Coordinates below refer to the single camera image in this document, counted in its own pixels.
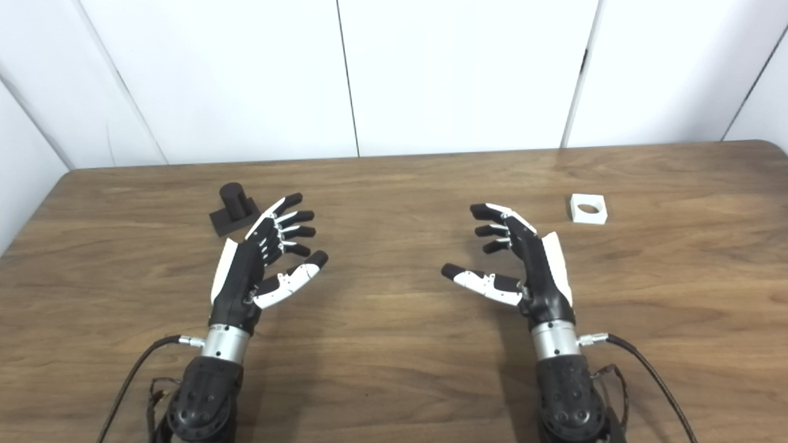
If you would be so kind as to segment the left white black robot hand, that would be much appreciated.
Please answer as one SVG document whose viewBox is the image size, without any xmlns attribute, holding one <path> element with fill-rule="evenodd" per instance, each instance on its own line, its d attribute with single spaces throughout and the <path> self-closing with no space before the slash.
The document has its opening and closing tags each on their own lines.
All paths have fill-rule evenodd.
<svg viewBox="0 0 788 443">
<path fill-rule="evenodd" d="M 315 213 L 292 209 L 303 198 L 294 193 L 279 199 L 242 241 L 225 242 L 211 289 L 209 326 L 235 328 L 252 337 L 264 309 L 295 294 L 326 266 L 326 252 L 312 252 L 294 241 L 316 233 L 304 224 Z"/>
</svg>

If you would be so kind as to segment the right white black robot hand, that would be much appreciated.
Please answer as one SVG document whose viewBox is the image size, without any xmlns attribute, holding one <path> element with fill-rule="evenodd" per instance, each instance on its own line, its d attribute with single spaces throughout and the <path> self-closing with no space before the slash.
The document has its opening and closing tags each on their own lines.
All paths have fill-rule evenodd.
<svg viewBox="0 0 788 443">
<path fill-rule="evenodd" d="M 510 250 L 523 263 L 525 278 L 485 274 L 446 263 L 441 274 L 462 288 L 505 305 L 517 306 L 529 327 L 557 321 L 576 323 L 566 262 L 556 232 L 540 236 L 514 210 L 496 204 L 472 204 L 470 212 L 487 225 L 476 227 L 479 237 L 496 236 L 485 244 L 485 254 Z"/>
</svg>

